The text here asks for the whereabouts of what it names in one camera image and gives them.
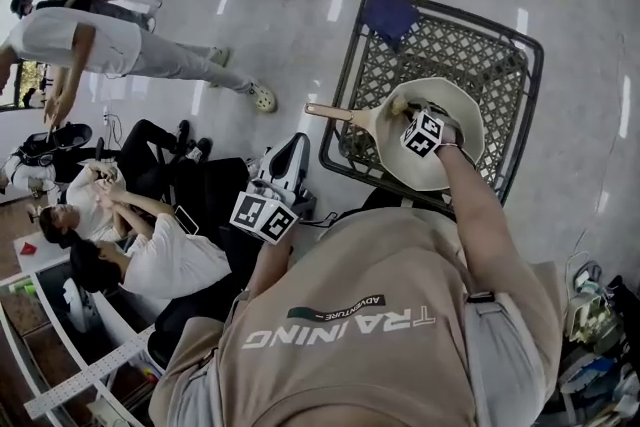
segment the person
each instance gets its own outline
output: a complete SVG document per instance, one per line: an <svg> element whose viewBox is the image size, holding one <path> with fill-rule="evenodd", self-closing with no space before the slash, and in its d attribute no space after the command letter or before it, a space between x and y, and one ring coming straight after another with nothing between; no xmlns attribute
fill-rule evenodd
<svg viewBox="0 0 640 427"><path fill-rule="evenodd" d="M104 158L114 158L117 151L103 150ZM22 162L18 148L14 148L2 169L0 169L0 194L4 194L9 184L17 189L31 191L35 196L55 188L57 183L71 183L82 171L82 161L94 159L95 148L71 148L53 152L48 165L27 165Z"/></svg>
<svg viewBox="0 0 640 427"><path fill-rule="evenodd" d="M437 155L457 226L416 208L360 211L289 270L293 229L265 244L226 327L187 321L151 399L154 425L531 425L554 389L561 287L555 268L519 257L455 140ZM481 311L495 313L488 324ZM472 382L487 351L483 396Z"/></svg>
<svg viewBox="0 0 640 427"><path fill-rule="evenodd" d="M132 23L52 7L22 19L0 49L0 93L6 86L11 65L19 60L59 67L51 98L45 106L45 121L57 126L75 102L84 70L107 75L206 80L212 86L232 89L254 99L257 108L273 112L273 93L254 79L223 66L229 57L225 48L204 48L167 41Z"/></svg>
<svg viewBox="0 0 640 427"><path fill-rule="evenodd" d="M178 125L177 136L148 120L138 121L124 142L115 165L89 162L69 185L66 205L52 205L40 212L38 222L45 239L52 244L68 246L69 231L90 240L116 241L126 237L128 228L122 218L96 202L94 182L100 175L108 176L136 193L158 199L166 190L171 175L167 166L158 163L148 143L179 157L186 151L188 136L189 122L186 120ZM195 158L199 153L199 158L206 159L210 143L201 141L200 147L198 152L187 155Z"/></svg>
<svg viewBox="0 0 640 427"><path fill-rule="evenodd" d="M231 269L224 252L199 235L187 235L165 203L100 181L99 201L126 220L137 237L123 254L113 242L79 240L71 246L75 282L88 292L120 284L129 292L159 299L184 297L220 281ZM156 217L152 228L131 206Z"/></svg>
<svg viewBox="0 0 640 427"><path fill-rule="evenodd" d="M142 30L149 32L153 32L156 26L156 21L153 16L132 11L104 0L43 0L35 6L33 5L33 0L11 0L11 4L9 5L11 12L20 19L38 9L49 7L66 7L87 13L109 16L111 18L124 20L125 22L135 23Z"/></svg>

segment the shoe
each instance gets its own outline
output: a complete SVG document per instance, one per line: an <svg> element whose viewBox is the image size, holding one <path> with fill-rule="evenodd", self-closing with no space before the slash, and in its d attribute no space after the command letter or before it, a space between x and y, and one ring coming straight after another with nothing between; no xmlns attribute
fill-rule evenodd
<svg viewBox="0 0 640 427"><path fill-rule="evenodd" d="M249 171L249 180L253 180L260 172L260 166L262 165L262 157L257 159L249 159L245 162L247 171Z"/></svg>
<svg viewBox="0 0 640 427"><path fill-rule="evenodd" d="M225 67L230 55L231 51L227 47L212 47L207 54L207 59L212 63L216 63L218 66Z"/></svg>
<svg viewBox="0 0 640 427"><path fill-rule="evenodd" d="M207 139L203 137L198 141L195 148L193 148L189 153L185 155L186 158L193 160L196 164L200 162L206 162L209 158L209 154L211 153L211 147L213 143L211 139Z"/></svg>
<svg viewBox="0 0 640 427"><path fill-rule="evenodd" d="M251 88L247 94L253 96L253 101L258 107L258 110L262 112L274 112L276 110L277 103L275 95L257 82L251 83Z"/></svg>
<svg viewBox="0 0 640 427"><path fill-rule="evenodd" d="M178 124L178 130L176 130L176 146L171 153L174 155L185 153L190 130L191 124L186 119L183 119Z"/></svg>
<svg viewBox="0 0 640 427"><path fill-rule="evenodd" d="M153 31L156 30L156 19L153 16L147 18L147 31L150 34L153 34Z"/></svg>

